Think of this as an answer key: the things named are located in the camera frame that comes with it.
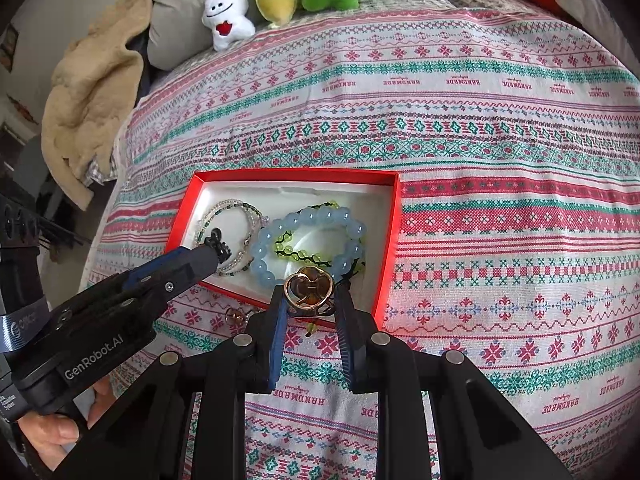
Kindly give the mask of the person's left hand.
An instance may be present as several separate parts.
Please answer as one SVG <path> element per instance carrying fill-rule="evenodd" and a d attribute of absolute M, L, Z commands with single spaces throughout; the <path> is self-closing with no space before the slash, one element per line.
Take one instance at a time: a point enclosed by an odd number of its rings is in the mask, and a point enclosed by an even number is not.
<path fill-rule="evenodd" d="M 94 401 L 88 411 L 87 425 L 91 428 L 113 405 L 116 398 L 107 376 L 93 386 Z M 62 415 L 39 415 L 35 412 L 25 414 L 18 426 L 49 470 L 62 463 L 66 456 L 65 445 L 71 445 L 80 437 L 79 428 L 73 420 Z"/>

